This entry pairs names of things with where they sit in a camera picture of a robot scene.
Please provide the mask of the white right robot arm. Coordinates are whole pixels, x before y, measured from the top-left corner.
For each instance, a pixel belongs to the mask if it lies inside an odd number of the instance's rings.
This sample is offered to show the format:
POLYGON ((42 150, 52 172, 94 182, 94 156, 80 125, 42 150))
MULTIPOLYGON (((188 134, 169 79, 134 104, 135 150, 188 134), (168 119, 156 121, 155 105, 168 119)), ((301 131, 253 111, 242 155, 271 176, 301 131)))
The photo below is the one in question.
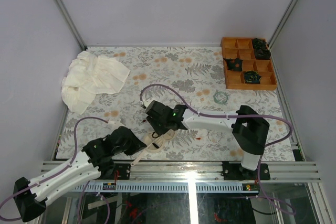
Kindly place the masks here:
POLYGON ((223 165, 225 180, 255 180, 264 154, 269 123, 251 107, 242 105, 233 112, 200 111, 178 104, 173 109, 158 101, 146 106, 146 120, 159 136, 178 130, 230 132, 243 151, 241 163, 223 165))

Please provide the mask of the beige round jewelry case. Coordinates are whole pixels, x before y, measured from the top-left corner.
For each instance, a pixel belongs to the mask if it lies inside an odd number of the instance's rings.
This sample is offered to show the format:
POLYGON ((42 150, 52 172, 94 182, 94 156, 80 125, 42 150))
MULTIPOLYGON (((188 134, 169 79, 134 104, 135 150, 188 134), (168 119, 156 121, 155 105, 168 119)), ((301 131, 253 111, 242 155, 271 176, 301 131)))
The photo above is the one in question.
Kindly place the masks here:
POLYGON ((131 163, 131 167, 135 166, 146 154, 148 153, 158 153, 165 146, 166 142, 171 141, 175 137, 174 130, 168 130, 165 134, 158 136, 155 132, 148 133, 143 138, 143 143, 147 147, 140 152, 138 157, 131 163))

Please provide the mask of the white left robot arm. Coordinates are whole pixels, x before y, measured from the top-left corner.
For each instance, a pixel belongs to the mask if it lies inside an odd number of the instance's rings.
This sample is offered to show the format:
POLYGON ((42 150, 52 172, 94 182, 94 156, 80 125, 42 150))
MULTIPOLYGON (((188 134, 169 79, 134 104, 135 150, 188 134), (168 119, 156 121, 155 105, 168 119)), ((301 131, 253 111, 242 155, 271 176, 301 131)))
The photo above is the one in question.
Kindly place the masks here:
POLYGON ((103 138, 89 141, 74 159, 38 177, 19 178, 13 193, 22 222, 37 218, 56 199, 85 182, 111 178, 116 169, 114 156, 131 156, 145 148, 129 128, 120 126, 103 138))

